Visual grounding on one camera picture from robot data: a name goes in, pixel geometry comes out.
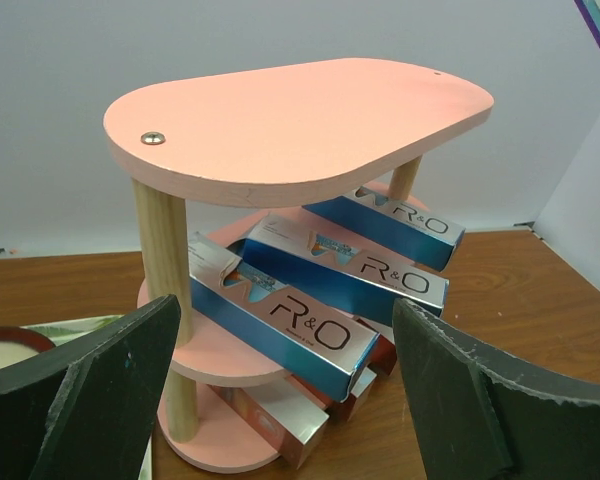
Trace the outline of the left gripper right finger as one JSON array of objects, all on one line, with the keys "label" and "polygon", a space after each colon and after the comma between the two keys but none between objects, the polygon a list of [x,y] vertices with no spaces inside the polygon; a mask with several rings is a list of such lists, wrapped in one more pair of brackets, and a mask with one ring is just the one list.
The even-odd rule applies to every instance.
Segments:
[{"label": "left gripper right finger", "polygon": [[393,307],[429,479],[600,479],[600,384],[547,370],[409,300]]}]

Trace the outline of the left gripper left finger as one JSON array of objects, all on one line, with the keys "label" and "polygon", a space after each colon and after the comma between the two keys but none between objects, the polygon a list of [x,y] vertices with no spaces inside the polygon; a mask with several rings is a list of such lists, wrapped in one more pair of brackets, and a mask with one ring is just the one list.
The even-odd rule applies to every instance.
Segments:
[{"label": "left gripper left finger", "polygon": [[136,479],[181,309],[160,297],[0,369],[0,479]]}]

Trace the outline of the blue toothpaste box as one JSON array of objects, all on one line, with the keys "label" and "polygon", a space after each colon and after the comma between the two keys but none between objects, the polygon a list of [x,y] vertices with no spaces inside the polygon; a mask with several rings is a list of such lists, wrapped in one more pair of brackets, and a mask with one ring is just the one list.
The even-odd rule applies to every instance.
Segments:
[{"label": "blue toothpaste box", "polygon": [[446,268],[465,234],[457,223],[364,186],[304,209],[436,271]]},{"label": "blue toothpaste box", "polygon": [[240,252],[246,263],[280,282],[387,326],[398,299],[410,300],[436,316],[446,303],[447,279],[274,214],[246,234]]},{"label": "blue toothpaste box", "polygon": [[188,240],[195,310],[330,399],[347,399],[379,334],[196,233]]}]

